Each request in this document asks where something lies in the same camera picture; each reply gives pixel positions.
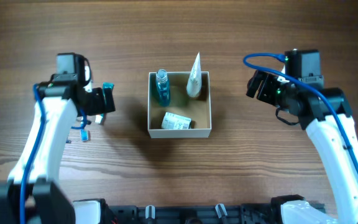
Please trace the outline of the teal mouthwash bottle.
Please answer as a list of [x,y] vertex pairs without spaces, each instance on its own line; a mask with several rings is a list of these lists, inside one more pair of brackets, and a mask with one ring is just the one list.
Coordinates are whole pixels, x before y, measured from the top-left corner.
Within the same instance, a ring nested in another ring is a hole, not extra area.
[[164,69],[160,69],[155,74],[153,96],[160,106],[166,107],[171,102],[170,81],[168,73]]

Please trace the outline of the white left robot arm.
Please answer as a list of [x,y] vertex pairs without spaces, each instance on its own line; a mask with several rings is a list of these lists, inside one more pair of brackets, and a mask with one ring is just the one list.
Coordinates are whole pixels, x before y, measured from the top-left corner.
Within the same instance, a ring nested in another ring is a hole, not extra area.
[[103,199],[71,202],[61,190],[60,163],[72,129],[116,110],[112,88],[93,88],[89,60],[60,53],[50,80],[33,85],[35,115],[7,182],[0,183],[0,223],[117,223]]

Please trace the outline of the green soap box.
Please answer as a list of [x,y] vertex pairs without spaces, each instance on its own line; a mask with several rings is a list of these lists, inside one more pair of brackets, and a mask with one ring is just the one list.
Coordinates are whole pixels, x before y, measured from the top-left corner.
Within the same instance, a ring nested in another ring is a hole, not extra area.
[[191,122],[191,118],[166,112],[165,116],[163,117],[161,128],[176,130],[189,129],[191,126]]

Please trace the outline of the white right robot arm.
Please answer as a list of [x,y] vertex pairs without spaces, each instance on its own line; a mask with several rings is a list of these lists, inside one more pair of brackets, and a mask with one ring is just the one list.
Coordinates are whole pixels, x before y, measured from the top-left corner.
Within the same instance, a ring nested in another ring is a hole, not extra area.
[[298,118],[316,148],[333,191],[338,223],[358,223],[358,139],[350,104],[339,88],[325,88],[318,50],[266,53],[284,64],[283,70],[254,65],[246,55],[244,65],[255,73],[247,96]]

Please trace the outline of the white lotion tube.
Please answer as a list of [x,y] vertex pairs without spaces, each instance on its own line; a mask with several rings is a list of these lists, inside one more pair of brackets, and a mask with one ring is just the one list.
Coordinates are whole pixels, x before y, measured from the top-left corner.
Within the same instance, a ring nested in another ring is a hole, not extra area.
[[202,77],[201,77],[201,60],[200,53],[197,54],[192,66],[186,92],[190,98],[197,98],[201,93]]

